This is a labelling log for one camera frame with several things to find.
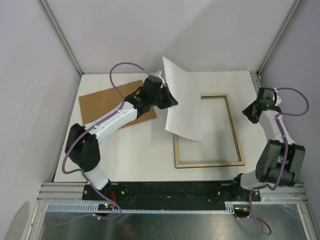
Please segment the building photo print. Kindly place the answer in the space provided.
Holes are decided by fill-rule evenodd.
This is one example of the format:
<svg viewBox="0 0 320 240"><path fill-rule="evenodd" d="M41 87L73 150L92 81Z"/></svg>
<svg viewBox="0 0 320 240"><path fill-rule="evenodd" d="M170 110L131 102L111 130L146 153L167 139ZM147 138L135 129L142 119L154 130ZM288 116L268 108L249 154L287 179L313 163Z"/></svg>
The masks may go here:
<svg viewBox="0 0 320 240"><path fill-rule="evenodd" d="M187 72L166 57L162 61L168 89L178 102L178 105L167 109L165 130L201 142L200 84L192 72Z"/></svg>

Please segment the brown frame backing board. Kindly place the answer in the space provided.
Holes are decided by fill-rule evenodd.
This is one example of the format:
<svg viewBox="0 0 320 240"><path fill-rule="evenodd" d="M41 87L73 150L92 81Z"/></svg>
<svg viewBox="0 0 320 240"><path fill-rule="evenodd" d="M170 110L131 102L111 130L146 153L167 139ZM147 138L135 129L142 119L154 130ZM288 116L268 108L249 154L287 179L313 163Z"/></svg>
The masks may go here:
<svg viewBox="0 0 320 240"><path fill-rule="evenodd" d="M138 87L143 85L142 80L133 81L130 83L122 84L118 86L120 92L126 97L134 92ZM109 88L87 95L80 96L79 98L80 112L83 125L89 124L105 114L112 111L117 107L122 99L119 93L114 88ZM135 119L121 128L129 127L138 123L142 123L148 120L155 119L156 113L153 108L149 112L143 114L138 119Z"/></svg>

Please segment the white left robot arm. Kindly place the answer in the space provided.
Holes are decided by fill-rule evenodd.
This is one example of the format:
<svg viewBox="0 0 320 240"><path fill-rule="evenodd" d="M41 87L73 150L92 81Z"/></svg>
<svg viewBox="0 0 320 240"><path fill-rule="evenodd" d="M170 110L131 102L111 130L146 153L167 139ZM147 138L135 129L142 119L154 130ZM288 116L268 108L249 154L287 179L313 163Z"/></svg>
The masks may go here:
<svg viewBox="0 0 320 240"><path fill-rule="evenodd" d="M109 113L87 125L76 123L69 130L62 172L72 174L71 170L67 171L65 168L67 159L70 159L78 166L77 171L82 172L94 186L93 194L100 200L110 196L111 188L107 185L110 180L100 166L99 144L124 125L148 113L153 107L162 110L178 105L161 74L161 71L158 71L149 75L142 86L124 97Z"/></svg>

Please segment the wooden picture frame black front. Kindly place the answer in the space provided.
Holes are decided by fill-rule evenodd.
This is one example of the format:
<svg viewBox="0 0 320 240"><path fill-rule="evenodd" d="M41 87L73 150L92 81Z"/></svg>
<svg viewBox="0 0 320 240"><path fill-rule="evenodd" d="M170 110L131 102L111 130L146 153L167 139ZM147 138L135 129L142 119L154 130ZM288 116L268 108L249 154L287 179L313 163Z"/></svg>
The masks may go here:
<svg viewBox="0 0 320 240"><path fill-rule="evenodd" d="M175 168L245 165L241 141L227 93L201 96L200 125L202 141L173 135Z"/></svg>

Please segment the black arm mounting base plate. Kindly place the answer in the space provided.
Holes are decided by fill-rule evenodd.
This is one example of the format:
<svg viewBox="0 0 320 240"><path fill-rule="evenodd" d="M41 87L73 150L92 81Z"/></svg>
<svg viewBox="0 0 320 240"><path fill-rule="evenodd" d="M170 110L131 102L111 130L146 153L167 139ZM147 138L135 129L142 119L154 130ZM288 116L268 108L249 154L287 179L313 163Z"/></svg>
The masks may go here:
<svg viewBox="0 0 320 240"><path fill-rule="evenodd" d="M217 211L225 210L225 202L260 202L260 194L250 191L237 181L121 181L107 184L96 193L85 185L84 201L103 201L115 196L123 210L142 211Z"/></svg>

